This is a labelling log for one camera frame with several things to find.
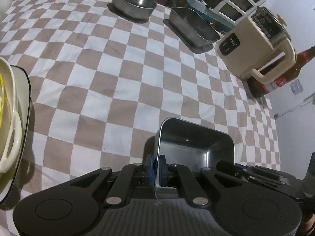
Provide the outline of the rectangular steel tray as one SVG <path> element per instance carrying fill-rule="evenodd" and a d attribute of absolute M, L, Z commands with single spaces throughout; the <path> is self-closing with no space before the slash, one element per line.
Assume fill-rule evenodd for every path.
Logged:
<path fill-rule="evenodd" d="M 177 190 L 159 184 L 158 159 L 167 164 L 187 166 L 192 172 L 203 167 L 215 167 L 221 161 L 235 163 L 234 143 L 226 133 L 179 118 L 167 118 L 157 131 L 154 142 L 155 196 L 158 199 L 177 198 Z"/>
<path fill-rule="evenodd" d="M 221 37 L 197 12 L 186 7 L 172 7 L 169 22 L 196 47 L 215 43 Z"/>

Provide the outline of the round stainless steel bowl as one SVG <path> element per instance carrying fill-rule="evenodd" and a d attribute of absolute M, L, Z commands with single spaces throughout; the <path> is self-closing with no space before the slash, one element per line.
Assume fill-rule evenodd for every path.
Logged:
<path fill-rule="evenodd" d="M 120 12 L 136 20 L 148 20 L 157 7 L 154 0 L 112 0 L 112 4 Z"/>

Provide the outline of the checkered brown white tablecloth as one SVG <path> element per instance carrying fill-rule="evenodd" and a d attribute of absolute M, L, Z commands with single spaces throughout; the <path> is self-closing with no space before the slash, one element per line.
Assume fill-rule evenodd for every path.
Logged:
<path fill-rule="evenodd" d="M 13 0 L 1 17 L 1 56 L 25 69 L 33 105 L 1 235 L 17 234 L 20 198 L 141 162 L 169 117 L 229 134 L 239 163 L 280 168 L 269 100 L 250 99 L 214 51 L 193 53 L 164 24 L 169 8 L 134 23 L 114 14 L 111 1 Z"/>

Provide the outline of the brown beer bottle red label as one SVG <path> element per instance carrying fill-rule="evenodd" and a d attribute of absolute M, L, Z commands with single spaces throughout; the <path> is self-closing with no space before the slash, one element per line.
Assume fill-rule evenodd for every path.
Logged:
<path fill-rule="evenodd" d="M 252 96 L 255 98 L 261 98 L 296 79 L 299 76 L 301 69 L 314 58 L 314 49 L 315 47 L 312 46 L 308 50 L 299 53 L 295 64 L 288 71 L 269 84 L 262 84 L 253 77 L 248 78 L 247 85 Z"/>

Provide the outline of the cream electric cooking pot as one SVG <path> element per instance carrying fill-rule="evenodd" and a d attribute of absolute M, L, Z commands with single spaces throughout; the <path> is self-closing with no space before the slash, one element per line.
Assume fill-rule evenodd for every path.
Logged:
<path fill-rule="evenodd" d="M 216 54 L 227 69 L 240 79 L 255 78 L 269 84 L 290 69 L 297 60 L 291 37 L 283 27 L 284 21 L 266 7 L 239 22 L 217 42 Z M 284 60 L 266 74 L 260 69 L 279 54 Z"/>

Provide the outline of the small yellow-rimmed floral bowl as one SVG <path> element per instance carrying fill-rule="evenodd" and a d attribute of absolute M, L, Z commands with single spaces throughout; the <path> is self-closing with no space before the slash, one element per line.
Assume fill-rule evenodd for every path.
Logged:
<path fill-rule="evenodd" d="M 4 82 L 3 82 L 2 75 L 0 75 L 0 95 L 1 95 L 0 96 L 0 127 L 1 127 L 4 104 L 5 104 L 5 88 L 4 88 Z"/>

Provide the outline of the teal storage tray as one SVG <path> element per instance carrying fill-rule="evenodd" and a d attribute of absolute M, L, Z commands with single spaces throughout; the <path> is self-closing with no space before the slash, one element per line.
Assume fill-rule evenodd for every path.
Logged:
<path fill-rule="evenodd" d="M 227 33 L 234 28 L 234 25 L 221 16 L 210 11 L 206 5 L 198 0 L 171 0 L 171 7 L 187 7 L 197 12 L 205 21 L 211 24 L 211 26 L 218 32 Z"/>

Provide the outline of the white cat-shaped teapot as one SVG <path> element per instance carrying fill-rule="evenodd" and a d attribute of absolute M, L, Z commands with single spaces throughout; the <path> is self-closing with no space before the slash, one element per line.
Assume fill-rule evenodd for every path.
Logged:
<path fill-rule="evenodd" d="M 0 16 L 2 16 L 12 5 L 12 0 L 0 0 Z"/>

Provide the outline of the cream oval handled dish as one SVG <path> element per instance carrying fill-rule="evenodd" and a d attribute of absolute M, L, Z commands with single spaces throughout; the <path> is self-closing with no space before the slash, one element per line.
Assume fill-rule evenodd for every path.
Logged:
<path fill-rule="evenodd" d="M 5 88 L 5 104 L 1 125 L 1 173 L 6 173 L 20 152 L 22 124 L 18 113 L 16 81 L 12 67 L 1 58 L 1 75 Z"/>

